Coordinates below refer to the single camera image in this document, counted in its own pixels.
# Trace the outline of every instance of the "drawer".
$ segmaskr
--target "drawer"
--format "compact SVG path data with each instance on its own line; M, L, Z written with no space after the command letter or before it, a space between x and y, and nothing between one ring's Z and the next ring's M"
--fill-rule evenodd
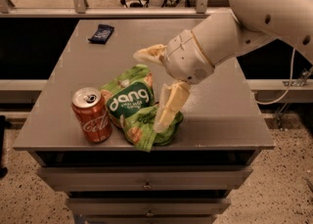
M232 190L249 166L39 168L38 175L55 191Z
M201 217L107 217L107 216L85 216L90 223L103 224L212 224L216 217L201 216Z
M74 214L84 216L202 216L223 213L230 205L228 199L193 198L125 198L125 199L67 199Z

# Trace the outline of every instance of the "floor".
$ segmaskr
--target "floor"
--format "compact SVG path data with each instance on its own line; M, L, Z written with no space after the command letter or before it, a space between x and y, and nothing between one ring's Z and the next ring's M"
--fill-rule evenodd
M27 113L4 115L13 127L5 131L2 162L9 172L0 180L0 223L73 224L67 196L38 178L38 164L28 153L12 149ZM214 224L313 224L313 192L305 180L313 182L312 120L303 110L289 111L282 131L271 112L263 116L276 148L254 161L252 174L230 194L231 206Z

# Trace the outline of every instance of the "green chip bag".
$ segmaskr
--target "green chip bag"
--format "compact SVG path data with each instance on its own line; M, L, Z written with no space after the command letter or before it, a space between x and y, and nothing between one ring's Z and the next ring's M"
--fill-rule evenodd
M155 104L153 78L145 65L136 65L101 87L112 122L124 132L137 150L149 152L153 145L171 142L183 114L178 112L162 133L153 129L158 105Z

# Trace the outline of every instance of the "wire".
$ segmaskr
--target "wire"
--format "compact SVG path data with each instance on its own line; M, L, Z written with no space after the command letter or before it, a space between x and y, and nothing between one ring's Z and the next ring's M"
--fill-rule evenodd
M288 87L285 91L285 93L278 99L272 101L272 102L268 102L268 103L263 103L263 102L259 102L259 101L256 101L257 104L259 105L271 105L271 104L274 104L274 103L278 103L279 101L281 101L287 94L288 92L290 91L290 88L291 88L291 81L292 81L292 75L293 75L293 62L294 62L294 56L295 56L295 48L293 48L292 50L292 56L291 56L291 74L290 74L290 80L289 80L289 83L288 83Z

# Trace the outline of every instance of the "robotic arm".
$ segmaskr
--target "robotic arm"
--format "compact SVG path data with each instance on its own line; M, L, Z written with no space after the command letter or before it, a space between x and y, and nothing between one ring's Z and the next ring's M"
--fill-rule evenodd
M214 73L222 62L244 55L275 39L291 45L313 65L313 0L229 0L167 46L134 54L138 61L162 65L176 81L163 86L154 129L164 131L189 96L190 85Z

